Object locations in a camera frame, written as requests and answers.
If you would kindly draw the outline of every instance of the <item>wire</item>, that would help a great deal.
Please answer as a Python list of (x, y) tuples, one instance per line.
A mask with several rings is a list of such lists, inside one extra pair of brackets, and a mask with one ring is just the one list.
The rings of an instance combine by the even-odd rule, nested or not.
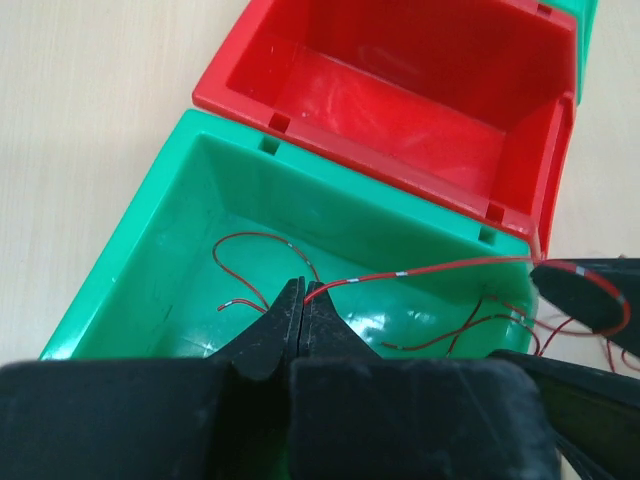
[(218, 247), (226, 242), (227, 240), (231, 240), (232, 238), (236, 238), (236, 237), (247, 237), (247, 236), (254, 236), (254, 237), (264, 237), (264, 238), (271, 238), (273, 240), (277, 240), (280, 243), (285, 244), (286, 246), (288, 246), (289, 248), (291, 248), (294, 252), (296, 252), (298, 254), (298, 256), (300, 258), (302, 258), (302, 260), (304, 260), (304, 262), (307, 264), (307, 266), (311, 269), (311, 273), (313, 273), (313, 276), (315, 277), (315, 279), (319, 282), (320, 281), (320, 277), (318, 275), (318, 271), (316, 270), (316, 268), (313, 266), (313, 264), (311, 263), (311, 261), (309, 260), (309, 258), (302, 252), (302, 250), (300, 250), (298, 247), (296, 247), (294, 244), (292, 244), (290, 241), (288, 241), (285, 238), (279, 237), (278, 235), (273, 235), (271, 233), (264, 233), (264, 232), (252, 232), (252, 231), (248, 231), (248, 232), (237, 232), (237, 233), (232, 233), (231, 235), (227, 235), (225, 237), (222, 237), (220, 240), (218, 240), (215, 245), (213, 246), (213, 248), (211, 249), (211, 255), (213, 256), (213, 260), (218, 264), (218, 266), (226, 273), (228, 273), (229, 275), (231, 275), (233, 278), (235, 278), (236, 280), (240, 281), (243, 285), (245, 285), (249, 290), (251, 290), (256, 297), (258, 297), (258, 299), (260, 300), (260, 302), (264, 305), (264, 309), (262, 309), (262, 307), (258, 307), (255, 303), (250, 302), (249, 300), (244, 300), (241, 298), (236, 298), (234, 300), (231, 300), (230, 302), (224, 303), (222, 305), (220, 305), (218, 307), (218, 311), (221, 312), (222, 310), (224, 310), (225, 308), (231, 306), (231, 305), (237, 305), (237, 304), (243, 304), (243, 305), (248, 305), (250, 307), (255, 308), (256, 310), (258, 310), (261, 313), (265, 313), (266, 310), (269, 309), (269, 302), (267, 302), (267, 300), (264, 298), (264, 296), (260, 293), (260, 291), (254, 287), (251, 283), (249, 283), (247, 280), (245, 280), (243, 277), (241, 277), (239, 274), (237, 274), (236, 272), (234, 272), (233, 270), (231, 270), (230, 268), (226, 267), (218, 258), (218, 253), (217, 253), (217, 249)]
[[(374, 280), (383, 280), (383, 279), (391, 279), (391, 278), (400, 278), (400, 277), (410, 277), (417, 275), (426, 275), (430, 273), (437, 273), (449, 270), (456, 270), (459, 268), (468, 268), (475, 267), (480, 265), (498, 265), (504, 263), (538, 263), (544, 264), (547, 267), (556, 268), (558, 270), (563, 270), (569, 273), (573, 273), (575, 275), (582, 276), (592, 282), (593, 284), (600, 287), (606, 293), (608, 293), (612, 298), (614, 298), (622, 307), (622, 319), (618, 325), (612, 328), (600, 330), (597, 332), (593, 332), (593, 335), (602, 335), (604, 337), (609, 337), (615, 335), (622, 331), (629, 324), (631, 320), (631, 305), (624, 297), (622, 292), (618, 290), (609, 280), (598, 275), (597, 273), (591, 272), (575, 263), (567, 262), (564, 260), (543, 260), (541, 262), (536, 262), (534, 259), (530, 257), (482, 257), (482, 258), (471, 258), (467, 260), (457, 260), (448, 263), (441, 263), (437, 265), (432, 265), (428, 267), (419, 267), (412, 268), (409, 270), (399, 271), (399, 272), (387, 272), (387, 273), (374, 273), (371, 275), (363, 275), (362, 277), (348, 278), (343, 280), (336, 280), (334, 282), (327, 283), (322, 287), (314, 290), (309, 295), (307, 295), (304, 299), (304, 304), (307, 305), (311, 302), (315, 297), (321, 295), (327, 290), (343, 285), (348, 285), (352, 283), (364, 283), (371, 282)], [(554, 331), (552, 336), (557, 335), (558, 332)]]
[[(553, 325), (549, 325), (548, 323), (544, 323), (541, 320), (536, 320), (536, 325), (538, 325), (540, 328), (543, 328), (545, 330), (549, 330), (551, 332), (555, 331), (556, 328), (558, 327), (554, 327)], [(558, 332), (560, 335), (568, 335), (570, 337), (599, 337), (601, 336), (601, 334), (599, 333), (595, 333), (595, 332), (581, 332), (578, 330), (562, 330), (561, 332)]]
[(622, 363), (624, 363), (627, 368), (633, 370), (634, 372), (640, 372), (640, 368), (636, 367), (635, 365), (632, 365), (629, 362), (629, 359), (627, 358), (627, 352), (626, 350), (622, 350), (622, 353), (620, 354), (620, 359), (622, 360)]
[(467, 260), (456, 260), (454, 262), (440, 263), (429, 267), (411, 268), (400, 272), (374, 273), (371, 275), (363, 275), (362, 277), (346, 278), (327, 283), (317, 290), (314, 290), (304, 298), (305, 305), (309, 304), (315, 297), (323, 294), (327, 290), (351, 283), (365, 283), (373, 280), (384, 280), (399, 277), (413, 277), (417, 275), (426, 275), (429, 273), (444, 272), (455, 270), (458, 268), (475, 267), (479, 265), (498, 265), (502, 263), (531, 263), (534, 260), (531, 257), (483, 257), (471, 258)]
[[(309, 268), (311, 269), (315, 279), (320, 282), (320, 278), (318, 276), (318, 272), (316, 271), (315, 267), (313, 266), (313, 264), (311, 263), (311, 261), (308, 259), (308, 257), (297, 247), (295, 247), (291, 242), (289, 242), (288, 240), (279, 237), (277, 235), (273, 235), (273, 234), (269, 234), (269, 233), (263, 233), (263, 232), (238, 232), (238, 233), (234, 233), (231, 235), (227, 235), (223, 238), (221, 238), (220, 240), (218, 240), (216, 242), (216, 244), (213, 246), (212, 249), (212, 256), (213, 259), (215, 260), (215, 262), (220, 266), (220, 268), (222, 268), (222, 270), (224, 270), (226, 273), (228, 273), (229, 275), (233, 276), (234, 278), (236, 278), (237, 280), (239, 280), (241, 283), (243, 283), (246, 287), (248, 287), (257, 297), (258, 299), (262, 302), (262, 304), (265, 306), (265, 309), (269, 308), (269, 303), (266, 301), (266, 299), (264, 298), (264, 296), (258, 291), (257, 288), (255, 288), (253, 285), (251, 285), (251, 283), (249, 283), (247, 280), (245, 280), (244, 278), (242, 278), (239, 274), (235, 273), (234, 271), (232, 271), (231, 269), (227, 268), (225, 265), (222, 264), (222, 262), (219, 260), (218, 256), (217, 256), (217, 248), (220, 246), (220, 244), (222, 244), (224, 241), (229, 240), (231, 238), (235, 238), (235, 237), (240, 237), (240, 236), (261, 236), (261, 237), (267, 237), (267, 238), (272, 238), (274, 240), (278, 240), (281, 243), (284, 243), (285, 245), (287, 245), (289, 248), (291, 248), (292, 250), (294, 250), (298, 256), (300, 256), (305, 263), (309, 266)], [(615, 327), (612, 328), (608, 328), (608, 329), (604, 329), (601, 331), (597, 331), (597, 332), (578, 332), (578, 331), (563, 331), (563, 328), (568, 325), (569, 323), (571, 323), (574, 319), (573, 318), (569, 318), (568, 320), (566, 320), (565, 322), (563, 322), (562, 324), (560, 324), (558, 327), (553, 327), (552, 325), (546, 324), (542, 321), (536, 320), (535, 318), (533, 319), (533, 321), (535, 322), (535, 324), (539, 325), (540, 327), (546, 329), (546, 330), (550, 330), (552, 333), (549, 336), (549, 338), (546, 340), (544, 346), (541, 347), (541, 343), (540, 343), (540, 339), (537, 337), (536, 333), (533, 331), (532, 328), (530, 328), (528, 325), (524, 324), (523, 321), (528, 319), (529, 317), (527, 316), (526, 312), (524, 312), (522, 309), (519, 309), (517, 307), (515, 307), (514, 305), (511, 305), (507, 302), (504, 302), (500, 299), (498, 299), (495, 296), (489, 296), (486, 298), (492, 298), (494, 300), (500, 301), (504, 306), (506, 306), (507, 308), (510, 308), (513, 312), (519, 314), (522, 319), (518, 320), (515, 319), (513, 317), (507, 316), (507, 315), (503, 315), (503, 314), (495, 314), (489, 317), (484, 317), (480, 320), (477, 321), (473, 321), (474, 316), (477, 314), (478, 310), (480, 309), (480, 306), (484, 300), (485, 297), (481, 298), (478, 302), (478, 304), (476, 305), (476, 307), (474, 308), (474, 310), (471, 312), (471, 315), (469, 316), (469, 318), (465, 321), (464, 325), (453, 331), (450, 332), (448, 334), (445, 335), (441, 335), (440, 337), (427, 342), (426, 344), (423, 345), (418, 345), (416, 347), (399, 347), (397, 345), (393, 345), (390, 343), (386, 343), (383, 342), (382, 345), (384, 345), (385, 347), (388, 348), (393, 348), (393, 349), (400, 349), (400, 350), (404, 350), (404, 351), (417, 351), (417, 350), (421, 350), (423, 348), (427, 348), (428, 346), (431, 346), (435, 343), (438, 343), (446, 338), (449, 337), (454, 337), (453, 341), (451, 342), (451, 345), (449, 346), (448, 350), (447, 350), (447, 356), (450, 356), (451, 353), (453, 352), (453, 349), (455, 348), (455, 345), (460, 337), (460, 335), (464, 332), (466, 332), (467, 330), (480, 325), (481, 323), (487, 322), (489, 320), (494, 320), (494, 319), (508, 319), (512, 322), (517, 323), (518, 325), (522, 326), (523, 328), (525, 328), (527, 331), (529, 331), (531, 333), (531, 336), (534, 338), (535, 342), (536, 342), (536, 352), (535, 355), (539, 355), (542, 356), (546, 349), (549, 347), (549, 345), (551, 344), (551, 341), (555, 338), (556, 335), (558, 334), (563, 334), (563, 335), (571, 335), (571, 336), (579, 336), (579, 337), (588, 337), (588, 336), (599, 336), (602, 335), (604, 337), (609, 337), (612, 335), (615, 335), (616, 333), (619, 333), (620, 331), (622, 331), (630, 322), (631, 320), (631, 305), (629, 304), (629, 302), (626, 300), (626, 298), (622, 295), (622, 293), (620, 292), (620, 290), (618, 290), (611, 282), (609, 282), (607, 279), (605, 279), (604, 277), (591, 272), (583, 267), (580, 267), (574, 263), (571, 262), (567, 262), (564, 260), (543, 260), (541, 262), (535, 261), (534, 259), (532, 259), (531, 257), (482, 257), (482, 258), (471, 258), (471, 259), (466, 259), (466, 260), (457, 260), (457, 261), (453, 261), (453, 262), (448, 262), (448, 263), (442, 263), (442, 264), (437, 264), (437, 265), (431, 265), (431, 266), (427, 266), (427, 267), (418, 267), (418, 268), (413, 268), (413, 269), (409, 269), (409, 270), (404, 270), (404, 271), (398, 271), (398, 272), (386, 272), (386, 273), (375, 273), (375, 274), (370, 274), (370, 275), (363, 275), (361, 277), (355, 277), (355, 278), (347, 278), (347, 279), (342, 279), (342, 280), (336, 280), (330, 283), (327, 283), (323, 286), (321, 286), (320, 288), (314, 290), (313, 292), (311, 292), (310, 294), (308, 294), (305, 298), (304, 298), (304, 304), (308, 305), (311, 301), (313, 301), (313, 299), (321, 294), (323, 294), (324, 292), (330, 290), (331, 288), (335, 288), (335, 287), (339, 287), (339, 286), (343, 286), (343, 285), (348, 285), (348, 284), (352, 284), (352, 283), (365, 283), (365, 282), (371, 282), (374, 280), (384, 280), (384, 279), (392, 279), (392, 278), (402, 278), (402, 277), (409, 277), (409, 276), (418, 276), (418, 275), (427, 275), (430, 273), (437, 273), (437, 272), (444, 272), (444, 271), (449, 271), (449, 270), (455, 270), (455, 269), (460, 269), (460, 268), (469, 268), (469, 267), (474, 267), (474, 266), (481, 266), (481, 265), (498, 265), (498, 264), (505, 264), (505, 263), (533, 263), (533, 264), (544, 264), (545, 266), (551, 267), (551, 268), (556, 268), (558, 270), (563, 270), (575, 275), (579, 275), (579, 276), (583, 276), (585, 277), (587, 280), (591, 281), (593, 284), (597, 285), (598, 287), (600, 287), (602, 290), (604, 290), (606, 293), (608, 293), (612, 298), (614, 298), (620, 305), (622, 308), (622, 320), (620, 321), (620, 323), (618, 325), (616, 325)], [(256, 310), (258, 310), (261, 313), (265, 313), (265, 309), (263, 309), (262, 307), (256, 305), (255, 303), (249, 301), (249, 300), (245, 300), (245, 299), (240, 299), (240, 298), (236, 298), (233, 299), (223, 305), (220, 305), (218, 307), (218, 311), (222, 311), (225, 308), (231, 306), (231, 305), (235, 305), (235, 304), (243, 304), (243, 305), (247, 305), (250, 306)], [(623, 357), (623, 361), (625, 361), (624, 357), (625, 357), (625, 351), (623, 351), (622, 353), (622, 357)], [(609, 361), (609, 365), (612, 369), (612, 371), (615, 372), (615, 365), (613, 363), (613, 358), (612, 358), (612, 354), (611, 354), (611, 344), (610, 341), (607, 340), (607, 357), (608, 357), (608, 361)]]
[(571, 322), (573, 322), (573, 318), (569, 318), (569, 319), (565, 320), (564, 322), (562, 322), (560, 325), (558, 325), (553, 330), (551, 335), (549, 335), (549, 338), (547, 338), (547, 341), (544, 343), (544, 346), (542, 347), (542, 350), (540, 350), (540, 354), (539, 354), (540, 357), (542, 357), (544, 355), (544, 352), (546, 352), (547, 348), (549, 347), (549, 345), (551, 344), (551, 341), (555, 338), (555, 336), (558, 333), (560, 333), (560, 331), (562, 331), (562, 329), (564, 327), (566, 327), (567, 325), (569, 325)]
[[(464, 322), (464, 324), (462, 325), (462, 328), (468, 326), (471, 323), (471, 321), (473, 320), (473, 317), (475, 317), (476, 313), (478, 313), (478, 310), (480, 310), (480, 306), (482, 305), (482, 302), (484, 301), (484, 299), (485, 297), (480, 297), (480, 300), (478, 301), (476, 307), (471, 312), (471, 315), (469, 315), (469, 318), (467, 318), (467, 321)], [(447, 357), (450, 357), (451, 354), (453, 353), (453, 349), (456, 346), (456, 343), (458, 343), (459, 338), (460, 338), (460, 335), (456, 335), (455, 337), (453, 337), (453, 341), (451, 342), (451, 345), (449, 345), (449, 350), (447, 350)]]
[(607, 362), (609, 362), (611, 373), (616, 373), (616, 364), (613, 363), (613, 354), (611, 353), (611, 340), (607, 340)]
[(540, 339), (535, 334), (533, 329), (531, 327), (529, 327), (528, 325), (525, 325), (524, 323), (522, 323), (519, 319), (510, 317), (508, 315), (504, 315), (504, 314), (501, 314), (501, 313), (497, 313), (495, 315), (490, 315), (490, 316), (481, 318), (480, 320), (476, 320), (474, 322), (470, 322), (465, 327), (461, 327), (461, 328), (459, 328), (457, 330), (454, 330), (453, 332), (449, 332), (449, 333), (446, 333), (444, 335), (440, 335), (439, 337), (437, 337), (437, 338), (435, 338), (433, 340), (430, 340), (427, 343), (423, 343), (422, 345), (416, 345), (416, 346), (413, 346), (413, 347), (401, 347), (401, 346), (394, 345), (393, 343), (388, 343), (388, 342), (382, 342), (382, 345), (384, 347), (391, 348), (393, 350), (402, 350), (402, 351), (405, 351), (405, 352), (415, 352), (415, 351), (422, 350), (422, 349), (425, 349), (427, 347), (430, 347), (432, 345), (435, 345), (436, 343), (441, 342), (442, 340), (445, 340), (445, 339), (447, 339), (449, 337), (460, 335), (461, 333), (464, 333), (467, 330), (472, 329), (473, 327), (477, 327), (478, 325), (480, 325), (482, 323), (486, 323), (486, 322), (489, 322), (491, 320), (496, 320), (496, 319), (509, 320), (511, 322), (517, 323), (522, 328), (526, 329), (531, 334), (531, 336), (533, 337), (533, 339), (536, 342), (536, 350), (535, 350), (534, 355), (538, 355), (538, 353), (540, 352)]
[(267, 313), (267, 311), (262, 308), (260, 305), (256, 305), (255, 303), (246, 300), (244, 298), (234, 298), (233, 300), (229, 300), (227, 303), (223, 303), (222, 305), (220, 305), (218, 307), (218, 311), (221, 312), (222, 310), (224, 310), (227, 307), (230, 307), (231, 305), (247, 305), (255, 310), (258, 310), (260, 313)]

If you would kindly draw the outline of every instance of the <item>black tool jaw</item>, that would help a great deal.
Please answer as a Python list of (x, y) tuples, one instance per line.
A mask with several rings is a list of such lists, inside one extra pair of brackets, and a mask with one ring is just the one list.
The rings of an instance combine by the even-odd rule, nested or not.
[(29, 362), (0, 370), (3, 480), (193, 479), (218, 462), (237, 377), (196, 359)]
[(294, 480), (559, 480), (538, 392), (508, 362), (300, 359)]
[[(566, 261), (599, 274), (622, 292), (631, 305), (631, 322), (610, 340), (640, 356), (640, 320), (636, 320), (640, 315), (640, 259), (575, 258)], [(617, 299), (584, 277), (542, 264), (531, 272), (531, 279), (547, 301), (592, 331), (614, 328), (621, 321), (621, 306)]]
[(617, 480), (557, 432), (556, 443), (558, 450), (562, 452), (582, 480)]
[(491, 356), (519, 366), (538, 385), (549, 421), (565, 440), (567, 460), (592, 462), (617, 480), (640, 478), (640, 381), (515, 352)]
[[(311, 282), (307, 294), (323, 284)], [(299, 357), (377, 359), (375, 353), (338, 315), (324, 292), (305, 305), (298, 342)]]
[(298, 350), (304, 291), (304, 278), (289, 280), (271, 308), (212, 358), (229, 359), (243, 377), (254, 381), (286, 371)]

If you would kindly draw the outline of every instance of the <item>red plastic bin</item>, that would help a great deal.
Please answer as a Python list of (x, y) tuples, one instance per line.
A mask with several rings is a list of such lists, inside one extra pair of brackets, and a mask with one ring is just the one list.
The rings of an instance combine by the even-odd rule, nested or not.
[(252, 0), (193, 101), (540, 255), (575, 116), (576, 34), (534, 0)]

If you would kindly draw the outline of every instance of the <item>tabletop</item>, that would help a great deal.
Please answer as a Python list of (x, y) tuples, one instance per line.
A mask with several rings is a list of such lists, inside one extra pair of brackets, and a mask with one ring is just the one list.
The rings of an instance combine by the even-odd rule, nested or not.
[[(0, 364), (42, 350), (246, 3), (0, 0)], [(639, 78), (640, 2), (602, 0), (551, 257), (640, 256)]]

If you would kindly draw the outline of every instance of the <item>green plastic bin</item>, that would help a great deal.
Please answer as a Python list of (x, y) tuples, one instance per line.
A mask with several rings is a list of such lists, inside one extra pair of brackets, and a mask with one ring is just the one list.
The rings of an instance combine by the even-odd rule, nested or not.
[(598, 0), (543, 0), (543, 3), (564, 10), (578, 20), (578, 102), (580, 102)]
[[(240, 231), (281, 235), (322, 281), (457, 259), (529, 255), (524, 241), (355, 173), (257, 130), (188, 111), (162, 148), (42, 359), (208, 356), (246, 329), (256, 301), (213, 261)], [(239, 237), (220, 260), (272, 302), (308, 266), (286, 245)], [(534, 312), (531, 266), (503, 264), (331, 290), (342, 318), (384, 356), (438, 357), (415, 345), (460, 327), (484, 294)], [(479, 316), (509, 313), (486, 301)], [(521, 326), (495, 320), (460, 337), (457, 357), (527, 349)]]

